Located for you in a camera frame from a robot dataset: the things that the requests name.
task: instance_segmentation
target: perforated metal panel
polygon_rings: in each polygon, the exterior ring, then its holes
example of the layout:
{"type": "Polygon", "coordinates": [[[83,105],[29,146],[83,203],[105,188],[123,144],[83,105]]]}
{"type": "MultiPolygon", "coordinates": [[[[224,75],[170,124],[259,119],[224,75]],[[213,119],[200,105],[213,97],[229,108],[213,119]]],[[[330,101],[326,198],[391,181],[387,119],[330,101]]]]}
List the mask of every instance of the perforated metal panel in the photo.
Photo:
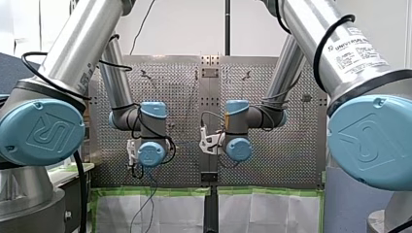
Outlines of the perforated metal panel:
{"type": "MultiPolygon", "coordinates": [[[[124,60],[133,67],[128,77],[134,101],[163,101],[167,105],[167,134],[173,138],[178,149],[173,162],[155,171],[160,186],[199,186],[199,60],[199,57],[190,56],[130,56],[124,60]]],[[[120,132],[109,126],[108,115],[111,109],[99,75],[96,73],[97,106],[92,106],[96,110],[92,120],[97,119],[95,135],[99,153],[94,156],[98,166],[93,176],[93,185],[149,184],[147,176],[138,181],[132,179],[130,172],[126,171],[126,140],[131,139],[130,132],[120,132]]]]}
{"type": "MultiPolygon", "coordinates": [[[[246,99],[259,104],[270,85],[274,58],[222,58],[221,112],[229,99],[246,99]]],[[[297,86],[291,91],[288,122],[265,132],[251,129],[253,158],[235,168],[220,166],[220,185],[269,185],[313,188],[321,184],[325,165],[326,96],[313,80],[306,65],[297,86]],[[312,97],[303,102],[303,95],[312,97]]],[[[233,162],[222,157],[225,166],[233,162]]]]}
{"type": "MultiPolygon", "coordinates": [[[[210,88],[220,88],[222,114],[227,99],[243,98],[258,103],[269,86],[276,61],[276,58],[268,57],[221,57],[221,86],[210,88]],[[248,71],[251,77],[242,81],[248,71]]],[[[200,69],[204,66],[200,57],[128,56],[125,63],[133,66],[128,76],[134,100],[163,101],[169,112],[168,134],[176,142],[178,152],[172,163],[156,169],[159,185],[200,186],[199,162],[211,162],[199,159],[204,156],[198,148],[199,102],[204,98],[199,96],[200,69]]],[[[90,153],[92,161],[97,163],[93,185],[149,184],[149,180],[131,179],[126,171],[126,140],[131,138],[130,133],[108,125],[111,110],[99,74],[90,84],[90,92],[95,97],[90,105],[90,153]]],[[[305,67],[291,94],[287,126],[270,133],[251,130],[253,159],[234,169],[221,166],[218,185],[317,187],[325,169],[325,98],[313,82],[311,69],[305,67]],[[302,102],[303,94],[311,95],[312,101],[302,102]]],[[[228,166],[231,164],[225,156],[222,161],[228,166]]]]}

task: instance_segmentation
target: gray panel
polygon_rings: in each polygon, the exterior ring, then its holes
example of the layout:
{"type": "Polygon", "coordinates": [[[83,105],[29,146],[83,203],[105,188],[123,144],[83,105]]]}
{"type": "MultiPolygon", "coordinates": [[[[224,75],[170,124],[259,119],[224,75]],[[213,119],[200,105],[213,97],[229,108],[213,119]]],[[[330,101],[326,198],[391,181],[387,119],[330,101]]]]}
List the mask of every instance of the gray panel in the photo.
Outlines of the gray panel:
{"type": "Polygon", "coordinates": [[[392,192],[359,183],[340,168],[326,168],[325,232],[364,233],[368,216],[388,205],[392,192]]]}
{"type": "MultiPolygon", "coordinates": [[[[229,99],[247,99],[259,104],[269,87],[276,58],[222,58],[221,110],[229,99]]],[[[220,170],[220,185],[268,185],[316,188],[325,169],[326,96],[313,80],[306,65],[298,85],[291,91],[288,122],[264,132],[251,129],[253,158],[234,169],[220,170]],[[303,95],[312,97],[303,102],[303,95]]],[[[227,157],[222,162],[230,164],[227,157]]]]}
{"type": "MultiPolygon", "coordinates": [[[[164,101],[167,105],[167,133],[173,138],[178,149],[173,162],[155,170],[158,184],[200,186],[197,101],[197,72],[200,58],[130,56],[125,57],[124,62],[133,67],[128,77],[134,101],[164,101]]],[[[97,100],[91,105],[91,125],[95,125],[91,130],[95,132],[90,132],[90,149],[96,150],[92,144],[97,143],[99,154],[92,156],[93,161],[98,163],[92,183],[94,186],[140,185],[141,182],[132,180],[130,173],[125,169],[128,161],[126,140],[131,139],[130,132],[121,132],[109,126],[108,115],[111,110],[106,90],[100,78],[97,83],[91,83],[96,84],[97,100]]],[[[142,183],[150,184],[147,176],[142,183]]]]}
{"type": "MultiPolygon", "coordinates": [[[[198,147],[201,111],[220,110],[223,114],[227,99],[245,98],[258,103],[269,86],[277,61],[270,57],[218,59],[214,56],[212,64],[212,56],[207,57],[207,60],[197,56],[125,58],[125,63],[133,66],[128,75],[134,100],[164,101],[169,110],[167,122],[175,125],[168,133],[176,141],[178,152],[172,163],[156,169],[161,186],[200,186],[201,171],[216,171],[216,157],[202,154],[198,147]],[[210,78],[202,78],[202,69],[208,65],[218,69],[220,76],[216,77],[210,70],[206,74],[210,78]],[[251,77],[243,82],[242,78],[249,71],[251,77]]],[[[110,106],[99,74],[91,82],[89,92],[95,97],[90,104],[90,155],[92,162],[97,163],[93,185],[142,184],[132,180],[125,169],[126,140],[130,139],[130,133],[119,132],[108,125],[110,106]]],[[[325,169],[325,98],[313,82],[312,70],[305,67],[301,81],[291,94],[288,124],[271,133],[251,130],[253,159],[235,169],[220,167],[217,185],[318,187],[325,169]],[[312,100],[302,102],[303,94],[311,95],[312,100]]],[[[220,127],[214,118],[205,121],[210,123],[209,129],[220,127]]],[[[231,161],[224,156],[223,163],[229,165],[231,161]]]]}
{"type": "MultiPolygon", "coordinates": [[[[39,65],[30,62],[36,69],[39,65]]],[[[0,94],[10,94],[18,80],[31,78],[33,74],[23,65],[20,58],[0,52],[0,94]]]]}

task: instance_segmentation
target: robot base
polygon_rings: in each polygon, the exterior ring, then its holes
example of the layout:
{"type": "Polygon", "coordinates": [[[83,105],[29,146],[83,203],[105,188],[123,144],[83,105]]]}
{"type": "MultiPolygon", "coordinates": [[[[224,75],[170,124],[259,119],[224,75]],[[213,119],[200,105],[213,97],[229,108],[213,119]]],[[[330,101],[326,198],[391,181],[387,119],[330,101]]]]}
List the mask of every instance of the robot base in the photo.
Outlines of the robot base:
{"type": "Polygon", "coordinates": [[[2,233],[64,233],[64,191],[57,189],[48,203],[10,215],[0,216],[2,233]]]}

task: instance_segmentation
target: robotic arm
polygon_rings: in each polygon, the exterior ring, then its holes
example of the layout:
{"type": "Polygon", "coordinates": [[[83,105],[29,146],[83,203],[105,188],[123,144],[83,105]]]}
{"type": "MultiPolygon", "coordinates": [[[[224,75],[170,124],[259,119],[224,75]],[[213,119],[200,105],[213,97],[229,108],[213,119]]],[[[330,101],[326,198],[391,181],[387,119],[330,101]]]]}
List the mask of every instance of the robotic arm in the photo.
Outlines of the robotic arm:
{"type": "Polygon", "coordinates": [[[296,40],[292,56],[303,52],[330,97],[331,155],[362,183],[412,190],[412,71],[394,70],[333,1],[263,2],[296,40]]]}
{"type": "Polygon", "coordinates": [[[229,100],[225,106],[225,131],[206,136],[207,128],[200,130],[200,147],[210,154],[226,153],[232,160],[242,162],[252,156],[248,139],[250,128],[273,129],[287,121],[284,104],[290,90],[297,84],[304,55],[293,36],[288,36],[276,66],[271,85],[261,104],[250,106],[247,100],[229,100]]]}
{"type": "Polygon", "coordinates": [[[154,167],[169,152],[165,134],[166,106],[132,101],[114,29],[134,0],[81,1],[55,41],[36,77],[21,80],[0,109],[0,162],[47,166],[78,149],[85,135],[83,111],[89,80],[97,63],[113,111],[110,123],[119,130],[141,131],[142,165],[154,167]]]}
{"type": "Polygon", "coordinates": [[[362,183],[412,190],[412,71],[394,70],[353,24],[355,17],[340,14],[333,1],[262,1],[291,33],[272,85],[260,108],[250,108],[246,100],[228,101],[224,134],[206,136],[203,127],[202,150],[248,159],[249,128],[285,123],[284,93],[293,86],[304,56],[330,97],[327,144],[339,165],[362,183]],[[222,148],[211,150],[214,143],[222,148]]]}

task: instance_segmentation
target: white cloth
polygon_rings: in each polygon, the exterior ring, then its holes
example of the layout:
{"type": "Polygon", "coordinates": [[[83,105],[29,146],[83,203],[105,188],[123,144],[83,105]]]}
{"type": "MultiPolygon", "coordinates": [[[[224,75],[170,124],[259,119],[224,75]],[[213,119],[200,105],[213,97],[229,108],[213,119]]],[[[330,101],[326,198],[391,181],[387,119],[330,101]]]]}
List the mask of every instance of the white cloth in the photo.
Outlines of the white cloth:
{"type": "MultiPolygon", "coordinates": [[[[130,223],[147,196],[100,197],[97,206],[97,233],[129,233],[130,223]]],[[[154,216],[148,233],[202,233],[203,196],[154,196],[154,216]]],[[[152,202],[133,221],[132,232],[146,232],[152,216],[152,202]]]]}
{"type": "MultiPolygon", "coordinates": [[[[130,223],[147,196],[100,197],[96,233],[129,233],[130,223]]],[[[203,196],[155,196],[149,233],[203,233],[203,196]]],[[[219,196],[221,233],[319,233],[320,197],[278,194],[219,196]]],[[[133,222],[133,233],[150,225],[149,201],[133,222]]]]}

